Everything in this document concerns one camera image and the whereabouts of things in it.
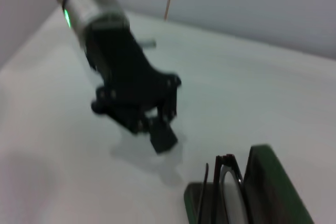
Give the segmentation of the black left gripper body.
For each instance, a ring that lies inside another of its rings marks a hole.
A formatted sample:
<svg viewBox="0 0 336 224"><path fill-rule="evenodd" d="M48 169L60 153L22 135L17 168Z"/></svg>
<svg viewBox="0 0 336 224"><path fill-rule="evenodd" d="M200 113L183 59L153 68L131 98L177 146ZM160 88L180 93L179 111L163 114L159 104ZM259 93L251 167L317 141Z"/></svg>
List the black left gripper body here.
<svg viewBox="0 0 336 224"><path fill-rule="evenodd" d="M178 75L150 64L130 28L91 25L85 31L85 49L103 79L93 102L151 108L182 84Z"/></svg>

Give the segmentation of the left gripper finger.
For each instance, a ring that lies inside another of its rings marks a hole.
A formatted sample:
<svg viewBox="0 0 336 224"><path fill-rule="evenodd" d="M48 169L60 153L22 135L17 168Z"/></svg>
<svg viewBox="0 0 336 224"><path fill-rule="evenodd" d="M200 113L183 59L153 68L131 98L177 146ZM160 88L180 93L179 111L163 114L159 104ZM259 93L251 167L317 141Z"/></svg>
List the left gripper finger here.
<svg viewBox="0 0 336 224"><path fill-rule="evenodd" d="M165 124L170 124L176 117L177 89L169 92L158 105L158 116Z"/></svg>
<svg viewBox="0 0 336 224"><path fill-rule="evenodd" d="M170 151L178 142L170 126L173 117L160 108L155 116L147 116L140 107L108 106L102 102L93 102L91 109L97 115L110 117L133 135L148 134L157 154Z"/></svg>

